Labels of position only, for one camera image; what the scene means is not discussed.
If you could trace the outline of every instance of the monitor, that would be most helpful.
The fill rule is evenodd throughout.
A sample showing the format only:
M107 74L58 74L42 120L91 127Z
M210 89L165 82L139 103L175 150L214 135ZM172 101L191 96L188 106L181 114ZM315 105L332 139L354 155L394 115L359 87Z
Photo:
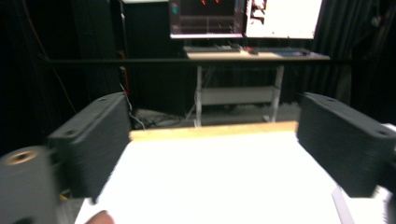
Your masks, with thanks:
M173 39L238 38L245 30L246 0L169 0Z
M246 37L313 39L322 0L247 0Z

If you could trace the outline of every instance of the table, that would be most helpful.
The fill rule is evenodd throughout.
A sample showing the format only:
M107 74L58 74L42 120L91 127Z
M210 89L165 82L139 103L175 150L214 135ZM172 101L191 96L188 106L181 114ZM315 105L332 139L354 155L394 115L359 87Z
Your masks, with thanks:
M97 205L122 223L340 223L296 122L132 131Z
M281 56L279 54L264 52L258 54L249 54L245 50L240 52L210 52L210 53L188 53L191 60L247 60L247 61L279 61L279 60L330 60L330 57L309 53L305 56ZM284 65L276 66L276 79L273 86L269 87L246 87L246 88L203 88L202 77L203 67L197 66L197 87L196 87L196 121L195 126L202 126L202 105L218 104L255 104L271 103L271 114L267 121L275 122L276 114L279 107L279 98L281 93Z

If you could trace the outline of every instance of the desk leg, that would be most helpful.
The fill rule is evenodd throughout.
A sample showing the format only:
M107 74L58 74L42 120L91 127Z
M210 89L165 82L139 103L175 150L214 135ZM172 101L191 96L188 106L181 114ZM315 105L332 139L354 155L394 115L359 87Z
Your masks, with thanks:
M279 108L280 91L282 88L282 79L285 66L280 65L276 68L276 79L274 85L273 99L271 102L271 117L270 122L276 121L277 109Z
M201 93L202 93L202 66L197 67L197 89L195 90L196 97L196 120L195 126L201 127L201 114L202 114L202 101L201 101Z

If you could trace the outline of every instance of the white screen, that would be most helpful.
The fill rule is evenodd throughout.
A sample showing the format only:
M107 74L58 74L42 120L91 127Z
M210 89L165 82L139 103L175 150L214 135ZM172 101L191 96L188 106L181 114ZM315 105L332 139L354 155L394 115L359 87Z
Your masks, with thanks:
M321 2L247 0L246 37L313 39ZM254 4L260 6L259 9L253 8Z

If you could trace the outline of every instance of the desk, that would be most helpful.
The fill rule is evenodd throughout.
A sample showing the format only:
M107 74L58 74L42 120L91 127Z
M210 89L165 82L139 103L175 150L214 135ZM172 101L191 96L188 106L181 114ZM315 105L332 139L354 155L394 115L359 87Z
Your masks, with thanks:
M249 54L241 50L240 52L230 53L188 53L191 60L247 60L247 61L303 61L303 60L329 60L328 56L310 53L306 56L280 56L278 54L265 52L257 55ZM281 93L284 65L276 67L276 80L270 87L247 87L247 88L203 88L202 76L203 67L197 66L197 87L196 87L196 126L201 126L202 105L218 105L218 104L255 104L255 103L271 103L271 114L269 120L276 121L276 114L279 107L279 98Z
M295 122L133 131L98 198L123 223L340 223L335 183L296 141Z

